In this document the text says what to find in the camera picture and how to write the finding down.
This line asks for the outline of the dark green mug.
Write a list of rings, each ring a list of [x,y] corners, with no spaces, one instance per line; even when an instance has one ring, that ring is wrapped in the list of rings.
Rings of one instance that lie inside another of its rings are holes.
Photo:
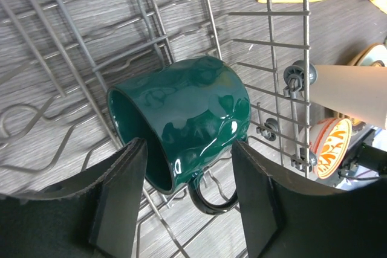
[[[145,178],[164,195],[186,186],[199,211],[217,216],[231,210],[237,195],[222,204],[200,189],[206,167],[246,140],[250,99],[221,59],[201,56],[126,79],[108,89],[109,115],[123,144],[143,138],[148,146]]]

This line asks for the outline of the light green flower plate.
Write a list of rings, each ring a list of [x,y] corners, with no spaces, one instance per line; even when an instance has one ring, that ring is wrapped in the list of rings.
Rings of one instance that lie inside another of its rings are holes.
[[[348,66],[386,66],[386,46],[374,43],[354,57]]]

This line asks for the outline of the beige tall cup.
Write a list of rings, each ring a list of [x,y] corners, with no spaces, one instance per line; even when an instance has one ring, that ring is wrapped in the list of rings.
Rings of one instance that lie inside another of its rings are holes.
[[[386,129],[386,68],[317,65],[310,101]]]

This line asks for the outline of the white orange patterned bowl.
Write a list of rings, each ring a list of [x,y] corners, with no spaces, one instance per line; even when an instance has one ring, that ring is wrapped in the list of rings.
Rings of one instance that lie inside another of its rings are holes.
[[[314,173],[320,179],[329,178],[342,162],[352,134],[348,118],[326,118],[310,128],[309,147],[317,158]]]

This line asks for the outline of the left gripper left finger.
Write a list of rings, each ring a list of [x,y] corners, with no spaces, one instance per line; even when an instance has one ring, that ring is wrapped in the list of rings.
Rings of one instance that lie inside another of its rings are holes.
[[[2,257],[130,257],[148,148],[135,138],[38,192],[1,198]]]

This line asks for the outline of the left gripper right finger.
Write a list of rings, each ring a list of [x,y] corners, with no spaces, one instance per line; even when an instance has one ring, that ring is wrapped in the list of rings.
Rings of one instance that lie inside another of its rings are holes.
[[[386,179],[335,189],[242,141],[232,164],[249,257],[386,256]]]

